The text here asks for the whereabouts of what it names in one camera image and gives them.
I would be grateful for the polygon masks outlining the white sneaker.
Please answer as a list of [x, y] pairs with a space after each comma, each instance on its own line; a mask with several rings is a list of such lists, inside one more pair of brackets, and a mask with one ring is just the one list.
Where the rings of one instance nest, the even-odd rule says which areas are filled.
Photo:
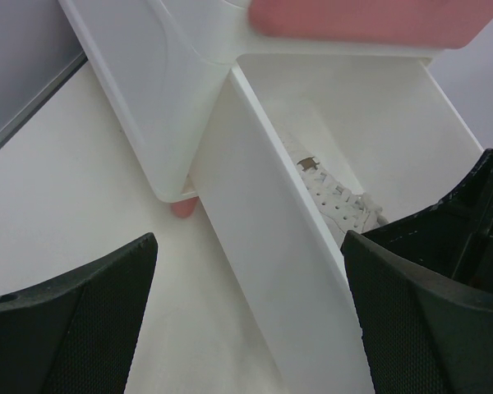
[[362, 234], [388, 223], [381, 206], [367, 193], [354, 194], [337, 181], [321, 161], [289, 133], [281, 133], [279, 138], [337, 245], [343, 244], [348, 231]]

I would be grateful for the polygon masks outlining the light pink drawer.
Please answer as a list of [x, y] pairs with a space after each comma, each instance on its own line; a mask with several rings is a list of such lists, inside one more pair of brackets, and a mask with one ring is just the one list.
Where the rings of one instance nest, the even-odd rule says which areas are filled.
[[190, 176], [292, 393], [371, 393], [343, 256], [280, 140], [394, 221], [436, 203], [482, 148], [412, 57], [243, 55]]

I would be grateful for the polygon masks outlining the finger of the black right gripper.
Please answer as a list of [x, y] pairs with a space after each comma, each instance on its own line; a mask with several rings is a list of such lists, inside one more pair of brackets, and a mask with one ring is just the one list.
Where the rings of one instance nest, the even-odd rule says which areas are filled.
[[436, 204], [364, 235], [390, 252], [493, 294], [493, 149]]

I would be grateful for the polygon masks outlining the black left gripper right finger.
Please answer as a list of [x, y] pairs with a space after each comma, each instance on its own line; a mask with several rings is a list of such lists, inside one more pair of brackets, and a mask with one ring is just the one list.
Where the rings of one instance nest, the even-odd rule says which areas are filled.
[[493, 393], [493, 294], [350, 231], [348, 284], [377, 393]]

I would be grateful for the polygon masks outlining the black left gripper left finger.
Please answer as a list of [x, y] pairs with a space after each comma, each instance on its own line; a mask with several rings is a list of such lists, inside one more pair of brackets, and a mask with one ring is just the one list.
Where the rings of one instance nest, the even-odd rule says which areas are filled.
[[122, 393], [158, 244], [147, 233], [38, 285], [0, 296], [0, 393]]

